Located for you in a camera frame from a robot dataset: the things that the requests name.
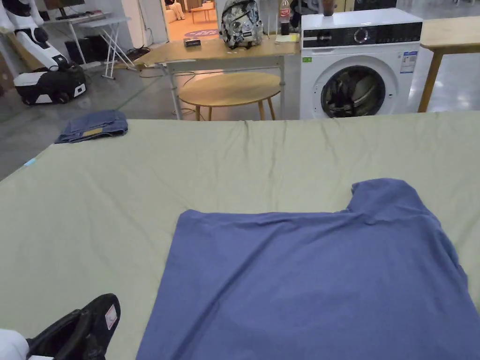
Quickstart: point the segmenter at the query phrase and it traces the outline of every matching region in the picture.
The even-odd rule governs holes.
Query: washing machine porthole
[[[367,66],[349,66],[325,84],[320,102],[331,118],[375,115],[385,100],[385,82]]]

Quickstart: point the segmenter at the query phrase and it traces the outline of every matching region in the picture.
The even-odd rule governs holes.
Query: washing machine label
[[[417,54],[418,51],[405,51],[403,53],[400,74],[408,74],[413,72],[415,69],[415,62],[417,61]]]

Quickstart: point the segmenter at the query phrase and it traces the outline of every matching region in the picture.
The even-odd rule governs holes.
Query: gray floor
[[[480,1],[470,6],[463,0],[455,7],[449,0],[413,0],[399,7],[425,19],[480,15]],[[415,112],[432,53],[420,51],[410,91],[409,111]],[[288,57],[286,64],[286,116],[299,117],[300,59]],[[74,117],[102,109],[120,109],[129,119],[174,119],[173,103],[166,77],[158,70],[147,70],[140,78],[138,73],[116,71],[115,81],[100,77],[100,72],[90,73],[90,87],[85,96],[67,105],[45,105],[27,108],[15,92],[0,98],[0,179],[5,178],[29,159],[49,146],[65,123]],[[191,75],[179,76],[180,85]],[[480,110],[480,54],[449,55],[444,57],[430,101],[429,111]],[[279,112],[279,97],[274,98]],[[237,108],[214,109],[215,120],[258,120],[258,108],[249,105]],[[192,113],[185,119],[193,119]]]

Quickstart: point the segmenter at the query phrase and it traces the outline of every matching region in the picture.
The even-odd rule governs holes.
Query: cup
[[[332,16],[335,11],[335,0],[322,0],[324,16]]]

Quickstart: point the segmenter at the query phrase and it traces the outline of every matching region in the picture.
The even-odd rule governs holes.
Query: washing machine knob
[[[353,34],[353,39],[357,44],[363,44],[368,40],[368,31],[364,28],[358,29],[355,34]]]

